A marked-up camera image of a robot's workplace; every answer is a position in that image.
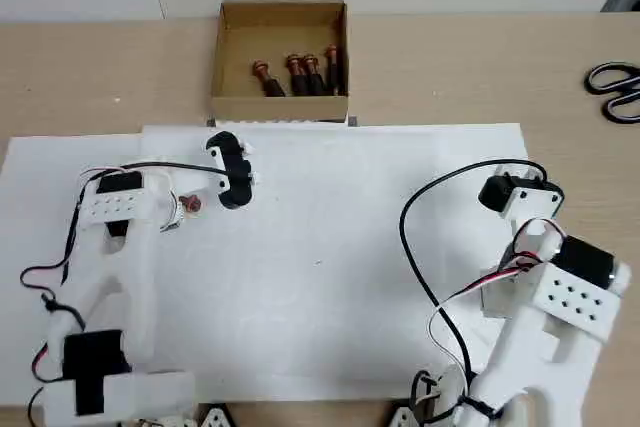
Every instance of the scissors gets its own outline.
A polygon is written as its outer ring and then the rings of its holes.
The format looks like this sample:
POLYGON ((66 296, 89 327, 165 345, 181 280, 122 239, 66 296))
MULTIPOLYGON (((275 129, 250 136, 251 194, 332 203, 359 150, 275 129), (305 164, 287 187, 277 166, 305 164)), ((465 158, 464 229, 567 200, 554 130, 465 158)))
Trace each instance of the scissors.
POLYGON ((626 62, 607 62, 600 64, 589 72, 584 78, 584 88, 593 95, 618 93, 620 95, 605 101, 602 105, 602 115, 611 122, 618 124, 636 124, 640 122, 638 115, 621 115, 616 113, 616 108, 640 100, 640 67, 626 62), (597 84, 596 77, 602 72, 622 72, 626 77, 608 84, 597 84))

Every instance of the cardboard box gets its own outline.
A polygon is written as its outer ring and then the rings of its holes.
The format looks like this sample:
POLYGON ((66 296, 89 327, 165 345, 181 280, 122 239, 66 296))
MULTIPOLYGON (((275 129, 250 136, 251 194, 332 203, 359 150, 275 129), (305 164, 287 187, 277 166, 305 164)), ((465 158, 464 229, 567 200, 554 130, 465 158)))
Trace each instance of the cardboard box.
POLYGON ((348 108, 347 8, 343 1, 227 1, 220 7, 212 110, 219 120, 343 121, 348 108), (325 77, 325 50, 339 48, 341 96, 294 97, 286 57, 314 54, 325 77), (253 63, 269 63, 287 97, 265 97, 253 63))

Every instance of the white robotic arm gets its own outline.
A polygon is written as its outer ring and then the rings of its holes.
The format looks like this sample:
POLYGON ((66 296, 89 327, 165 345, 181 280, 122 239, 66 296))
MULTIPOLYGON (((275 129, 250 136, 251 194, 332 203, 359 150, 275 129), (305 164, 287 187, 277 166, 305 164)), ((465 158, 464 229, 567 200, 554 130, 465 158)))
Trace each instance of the white robotic arm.
MULTIPOLYGON (((482 287, 485 316, 505 318, 504 326, 466 398, 459 398, 463 380, 458 369, 449 368, 440 378, 436 395, 428 400, 433 411, 459 405, 435 425, 527 427, 532 419, 548 427, 582 425, 589 382, 631 273, 611 254, 568 236, 550 220, 564 194, 531 180, 534 174, 516 177, 501 167, 479 196, 514 232, 491 272, 505 268, 516 253, 531 254, 536 265, 482 287)), ((406 409, 396 413, 394 422, 417 425, 406 409)))
POLYGON ((226 208, 246 205, 252 197, 245 145, 233 134, 220 132, 209 139, 206 150, 214 168, 137 162, 96 176, 86 185, 69 259, 71 275, 55 299, 55 305, 72 310, 52 312, 47 341, 59 376, 44 388, 47 426, 112 425, 174 414, 193 405, 193 374, 150 374, 144 366, 155 343, 158 242, 184 218, 172 177, 180 169, 205 170, 209 176, 213 172, 209 188, 217 191, 226 208), (122 330, 82 332, 83 319, 113 293, 126 296, 126 325, 122 330))

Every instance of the wooden desk surface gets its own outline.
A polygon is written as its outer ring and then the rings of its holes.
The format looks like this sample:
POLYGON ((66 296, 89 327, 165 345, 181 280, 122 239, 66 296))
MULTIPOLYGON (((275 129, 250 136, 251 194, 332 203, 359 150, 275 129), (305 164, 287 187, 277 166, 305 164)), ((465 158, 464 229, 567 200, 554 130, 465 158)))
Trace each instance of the wooden desk surface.
MULTIPOLYGON (((640 64, 639 35, 639 14, 350 18, 350 109, 361 124, 520 122, 531 158, 567 192, 563 225, 635 267, 584 408, 594 427, 637 425, 640 415, 640 126, 605 121, 581 80, 599 62, 640 64)), ((214 42, 213 20, 1 25, 0 156, 12 135, 203 124, 214 42)), ((387 408, 267 403, 233 413, 240 427, 369 427, 387 408)), ((27 423, 5 410, 0 425, 27 423)))

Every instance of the black cable tie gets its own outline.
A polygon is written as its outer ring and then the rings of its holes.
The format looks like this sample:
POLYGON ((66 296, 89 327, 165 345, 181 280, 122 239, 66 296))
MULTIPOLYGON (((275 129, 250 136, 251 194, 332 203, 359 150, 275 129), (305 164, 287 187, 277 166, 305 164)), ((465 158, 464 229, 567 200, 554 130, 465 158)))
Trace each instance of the black cable tie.
POLYGON ((73 317, 76 319, 76 322, 78 322, 78 326, 80 327, 81 330, 84 331, 85 328, 87 327, 84 319, 80 315, 80 312, 78 312, 76 309, 74 309, 70 305, 61 304, 55 298, 49 298, 44 294, 42 294, 40 298, 44 302, 44 308, 47 309, 49 313, 53 313, 57 311, 68 312, 71 315, 73 315, 73 317))
POLYGON ((497 420, 502 418, 502 415, 504 414, 504 407, 501 409, 494 409, 493 407, 491 407, 490 405, 482 402, 481 400, 475 400, 472 399, 471 397, 467 397, 467 396, 462 396, 460 397, 460 401, 461 404, 467 404, 470 405, 471 407, 473 407, 474 409, 476 409, 478 412, 480 412, 482 415, 484 415, 485 417, 487 417, 489 420, 497 420))

